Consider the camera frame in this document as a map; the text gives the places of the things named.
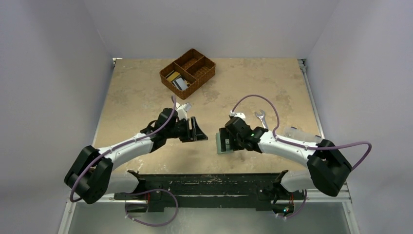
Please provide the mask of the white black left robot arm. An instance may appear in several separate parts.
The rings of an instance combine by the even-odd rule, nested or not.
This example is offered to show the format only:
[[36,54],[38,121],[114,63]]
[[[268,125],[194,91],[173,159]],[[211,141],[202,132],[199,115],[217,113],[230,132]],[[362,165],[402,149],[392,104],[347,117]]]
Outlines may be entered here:
[[177,138],[182,143],[207,140],[195,117],[180,117],[178,111],[165,108],[133,137],[118,144],[95,148],[84,147],[68,170],[64,183],[71,194],[88,204],[107,194],[114,169],[132,159],[153,153],[164,146],[167,139]]

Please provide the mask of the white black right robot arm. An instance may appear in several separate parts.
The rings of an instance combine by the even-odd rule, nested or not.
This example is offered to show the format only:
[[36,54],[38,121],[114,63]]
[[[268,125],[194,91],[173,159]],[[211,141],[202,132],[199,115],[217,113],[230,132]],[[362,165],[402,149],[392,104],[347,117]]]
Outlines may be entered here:
[[333,142],[306,142],[274,134],[269,129],[252,129],[239,117],[231,117],[219,129],[221,151],[247,150],[281,156],[306,168],[288,171],[274,184],[274,194],[286,198],[292,192],[318,189],[325,195],[336,197],[352,166]]

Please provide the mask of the teal card holder wallet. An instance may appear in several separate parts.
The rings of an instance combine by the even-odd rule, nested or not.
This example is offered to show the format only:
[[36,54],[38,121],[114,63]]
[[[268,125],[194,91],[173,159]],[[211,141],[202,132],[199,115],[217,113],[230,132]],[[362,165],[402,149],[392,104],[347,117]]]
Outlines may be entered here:
[[215,139],[217,154],[222,155],[233,153],[233,151],[229,148],[229,143],[226,143],[227,139],[221,140],[220,133],[216,133]]

